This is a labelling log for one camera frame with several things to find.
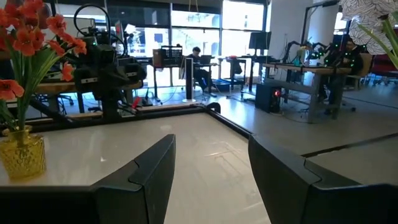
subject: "person sitting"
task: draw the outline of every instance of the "person sitting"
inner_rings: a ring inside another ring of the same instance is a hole
[[[193,63],[200,63],[200,48],[199,47],[194,47],[192,49],[192,54],[188,55],[187,58],[192,58]],[[205,91],[206,87],[209,86],[211,88],[211,74],[210,72],[201,69],[200,67],[194,67],[193,68],[193,78],[195,79],[196,82],[198,82],[200,88]]]
[[[363,59],[360,53],[361,49],[353,42],[351,38],[349,38],[346,44],[346,53],[343,55],[343,60],[338,66],[351,68],[350,73],[347,75],[357,75],[363,68]],[[324,76],[322,78],[323,80],[321,81],[319,99],[320,101],[323,101],[327,98],[327,94],[324,88],[324,85],[326,85],[330,90],[330,94],[328,97],[330,105],[335,104],[336,94],[343,84],[352,85],[354,83],[353,78],[347,78],[346,83],[343,83],[344,76],[342,75],[331,75],[329,77]]]

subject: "gray floor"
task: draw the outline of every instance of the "gray floor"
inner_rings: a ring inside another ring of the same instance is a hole
[[[159,98],[164,104],[181,103],[185,92],[181,87],[159,88]],[[321,111],[315,124],[305,123],[305,109],[295,102],[282,106],[283,114],[268,114],[254,107],[253,103],[243,103],[227,99],[227,93],[217,93],[217,98],[209,98],[195,91],[197,102],[217,101],[221,114],[273,144],[289,149],[297,154],[306,154],[330,147],[351,144],[379,136],[398,132],[398,86],[363,86],[360,91],[345,93],[345,100],[356,106],[351,112],[343,107],[339,118],[332,120]],[[85,96],[85,108],[96,106],[97,102]],[[78,106],[65,102],[68,114],[77,113]]]

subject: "computer monitor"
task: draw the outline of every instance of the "computer monitor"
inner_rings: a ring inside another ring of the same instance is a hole
[[[268,50],[271,32],[252,32],[250,34],[249,49]]]

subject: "person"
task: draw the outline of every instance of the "person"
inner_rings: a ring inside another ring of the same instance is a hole
[[[4,2],[6,4],[14,4],[16,6],[21,6],[24,3],[24,0],[7,0]],[[0,8],[4,9],[5,4],[0,5]],[[46,29],[47,24],[45,22],[46,18],[50,16],[51,10],[48,5],[44,5],[43,9],[41,9],[38,14],[39,14],[39,28],[40,29]],[[10,80],[14,79],[14,71],[12,69],[11,65],[11,60],[10,60],[10,55],[9,52],[6,52],[4,50],[0,50],[0,79],[3,80]]]
[[[192,58],[193,63],[200,63],[200,48],[199,47],[194,47],[192,49],[192,54],[188,55],[187,58]],[[211,74],[210,72],[207,72],[204,69],[201,69],[200,67],[195,67],[193,69],[193,78],[195,79],[196,82],[199,83],[200,88],[205,91],[206,87],[210,86],[211,87],[211,77],[209,77]]]
[[[361,49],[358,47],[351,38],[347,40],[346,52],[343,54],[342,61],[337,65],[339,67],[349,67],[351,71],[347,75],[357,75],[363,68],[363,59],[361,57]],[[336,101],[336,94],[338,94],[341,86],[343,85],[343,76],[341,75],[331,75],[330,77],[322,77],[321,87],[319,92],[319,100],[323,101],[328,98],[329,104],[332,105]],[[354,79],[347,78],[345,85],[353,85]],[[326,94],[326,85],[330,90],[329,97]]]

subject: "office chair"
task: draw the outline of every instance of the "office chair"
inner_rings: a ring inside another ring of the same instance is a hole
[[[358,91],[359,90],[359,84],[360,84],[360,80],[364,77],[366,77],[366,75],[368,75],[370,69],[371,69],[371,65],[372,65],[372,55],[370,54],[366,54],[366,53],[361,53],[361,58],[363,61],[363,68],[361,71],[358,72],[357,75],[347,75],[347,78],[354,78],[355,82],[354,82],[354,87],[352,86],[345,86],[345,91]],[[343,106],[348,106],[351,108],[351,111],[354,112],[356,111],[356,107],[354,104],[352,103],[348,103],[345,100],[341,101],[341,104]]]

